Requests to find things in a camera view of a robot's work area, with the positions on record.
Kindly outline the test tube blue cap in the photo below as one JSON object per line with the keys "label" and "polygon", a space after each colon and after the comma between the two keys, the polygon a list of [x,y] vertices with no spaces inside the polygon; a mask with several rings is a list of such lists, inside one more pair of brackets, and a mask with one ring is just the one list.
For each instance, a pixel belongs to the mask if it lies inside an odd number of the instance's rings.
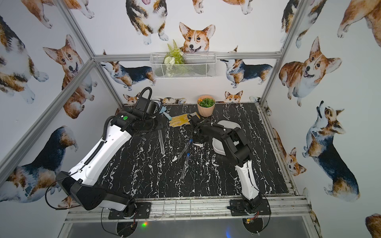
{"label": "test tube blue cap", "polygon": [[187,173],[187,170],[188,170],[188,167],[189,167],[189,158],[190,158],[190,154],[188,153],[186,155],[186,159],[185,159],[185,163],[184,163],[184,166],[183,166],[183,169],[182,169],[180,180],[183,180],[185,178],[185,176],[186,176],[186,173]]}
{"label": "test tube blue cap", "polygon": [[159,136],[159,143],[160,143],[161,154],[163,156],[165,156],[164,139],[163,139],[162,130],[158,131],[158,136]]}
{"label": "test tube blue cap", "polygon": [[187,151],[188,147],[192,144],[193,140],[190,139],[189,142],[185,145],[185,147],[183,148],[183,150],[180,152],[180,154],[178,155],[178,159],[180,159],[184,154],[185,152]]}

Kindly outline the white rectangular tray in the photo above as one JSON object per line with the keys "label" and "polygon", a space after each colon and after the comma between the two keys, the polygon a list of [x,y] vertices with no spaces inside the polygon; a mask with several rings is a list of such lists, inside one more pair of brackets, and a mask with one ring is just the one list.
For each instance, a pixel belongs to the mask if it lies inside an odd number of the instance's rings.
{"label": "white rectangular tray", "polygon": [[[224,127],[225,131],[223,135],[227,135],[229,130],[233,130],[235,128],[241,129],[241,126],[238,123],[232,121],[222,120],[219,121],[217,124]],[[223,143],[220,139],[214,137],[212,140],[212,147],[215,153],[222,156],[226,155]]]}

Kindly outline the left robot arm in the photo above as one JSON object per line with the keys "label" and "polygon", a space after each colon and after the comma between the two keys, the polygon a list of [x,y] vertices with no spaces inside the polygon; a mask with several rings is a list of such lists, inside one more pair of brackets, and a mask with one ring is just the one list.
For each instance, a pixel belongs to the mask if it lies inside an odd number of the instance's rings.
{"label": "left robot arm", "polygon": [[98,178],[119,149],[134,135],[159,131],[163,128],[158,115],[163,105],[151,96],[140,97],[133,107],[123,107],[118,114],[106,119],[103,133],[91,151],[69,172],[59,172],[56,183],[74,202],[85,210],[107,208],[135,216],[135,199],[126,193],[116,193],[97,184]]}

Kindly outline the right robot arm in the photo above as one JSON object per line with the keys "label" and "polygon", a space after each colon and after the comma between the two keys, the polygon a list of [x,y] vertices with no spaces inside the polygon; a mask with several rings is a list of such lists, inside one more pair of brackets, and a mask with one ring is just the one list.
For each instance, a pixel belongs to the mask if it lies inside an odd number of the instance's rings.
{"label": "right robot arm", "polygon": [[235,167],[242,188],[241,200],[230,200],[227,209],[232,216],[271,215],[266,196],[259,190],[253,172],[254,155],[247,137],[236,122],[222,120],[213,123],[198,116],[187,116],[192,126],[194,144],[204,144],[212,139],[215,153]]}

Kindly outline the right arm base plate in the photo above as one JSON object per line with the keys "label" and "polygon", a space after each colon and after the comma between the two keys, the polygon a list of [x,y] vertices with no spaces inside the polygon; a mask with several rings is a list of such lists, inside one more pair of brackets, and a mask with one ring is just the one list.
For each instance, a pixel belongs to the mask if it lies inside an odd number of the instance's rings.
{"label": "right arm base plate", "polygon": [[271,215],[271,209],[267,200],[262,199],[259,202],[251,204],[248,201],[241,199],[232,199],[229,201],[227,208],[230,210],[233,217],[249,217],[257,213],[260,216]]}

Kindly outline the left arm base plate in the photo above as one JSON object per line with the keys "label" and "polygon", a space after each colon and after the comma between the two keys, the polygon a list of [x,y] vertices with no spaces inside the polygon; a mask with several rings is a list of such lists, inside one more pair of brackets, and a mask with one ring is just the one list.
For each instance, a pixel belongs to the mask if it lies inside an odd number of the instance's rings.
{"label": "left arm base plate", "polygon": [[135,202],[133,205],[128,205],[123,211],[111,209],[108,219],[148,219],[150,216],[151,206],[151,202]]}

